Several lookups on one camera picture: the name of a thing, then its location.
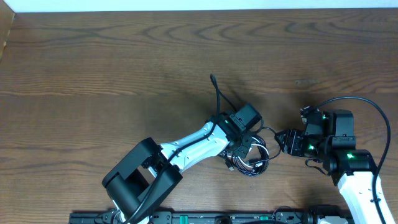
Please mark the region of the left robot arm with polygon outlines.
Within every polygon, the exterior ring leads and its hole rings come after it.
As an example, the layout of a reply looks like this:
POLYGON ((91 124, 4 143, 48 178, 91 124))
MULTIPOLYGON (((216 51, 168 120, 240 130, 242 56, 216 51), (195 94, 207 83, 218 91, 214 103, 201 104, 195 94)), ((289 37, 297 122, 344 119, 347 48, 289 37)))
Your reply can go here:
POLYGON ((148 220, 182 179, 182 172, 224 151, 246 156, 256 112, 227 111, 212 116, 198 131, 157 144, 146 138, 133 147, 102 180, 123 223, 148 220))

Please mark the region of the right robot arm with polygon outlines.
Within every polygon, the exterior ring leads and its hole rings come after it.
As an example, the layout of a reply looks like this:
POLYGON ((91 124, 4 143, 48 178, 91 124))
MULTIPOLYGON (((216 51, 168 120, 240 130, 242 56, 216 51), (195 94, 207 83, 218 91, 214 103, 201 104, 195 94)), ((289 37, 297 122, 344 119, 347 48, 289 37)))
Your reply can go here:
POLYGON ((393 223, 371 153, 356 148, 354 116, 348 110, 301 112, 304 130, 275 134, 280 150, 320 163, 343 196, 355 223, 393 223))

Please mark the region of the cardboard box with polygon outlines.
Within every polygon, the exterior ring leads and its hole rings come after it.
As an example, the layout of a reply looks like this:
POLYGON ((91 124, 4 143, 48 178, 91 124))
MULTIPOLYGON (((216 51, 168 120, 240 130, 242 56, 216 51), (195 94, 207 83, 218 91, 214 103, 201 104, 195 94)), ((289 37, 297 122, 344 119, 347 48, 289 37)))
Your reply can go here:
POLYGON ((2 58, 6 48, 11 27, 14 21, 15 12, 1 0, 0 3, 0 57, 2 58))

